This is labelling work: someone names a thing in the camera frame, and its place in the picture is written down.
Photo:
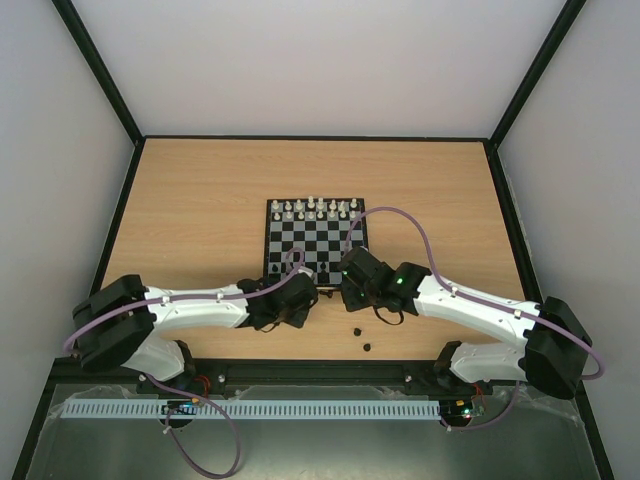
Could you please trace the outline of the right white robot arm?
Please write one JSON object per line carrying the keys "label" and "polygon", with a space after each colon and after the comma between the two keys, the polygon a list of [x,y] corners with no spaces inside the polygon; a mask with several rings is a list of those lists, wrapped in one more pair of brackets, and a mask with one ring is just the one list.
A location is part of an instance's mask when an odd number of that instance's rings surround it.
{"label": "right white robot arm", "polygon": [[575,396],[592,340],[566,302],[555,297],[542,303],[515,301],[466,290],[424,266],[404,262],[391,268],[363,247],[349,251],[338,270],[349,311],[372,308],[434,317],[493,338],[491,344],[446,344],[436,367],[443,389],[525,381],[558,399]]}

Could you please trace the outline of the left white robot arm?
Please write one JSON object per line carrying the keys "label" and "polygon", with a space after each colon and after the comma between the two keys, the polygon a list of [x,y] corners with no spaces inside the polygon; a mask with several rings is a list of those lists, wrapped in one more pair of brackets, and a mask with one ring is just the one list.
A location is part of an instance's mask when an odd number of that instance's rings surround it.
{"label": "left white robot arm", "polygon": [[312,273],[303,267],[271,286],[243,279],[210,290],[161,289],[125,275],[74,308],[75,332],[64,350],[90,373],[122,366],[168,381],[192,367],[184,341],[166,334],[204,327],[260,331],[279,323],[300,328],[317,300]]}

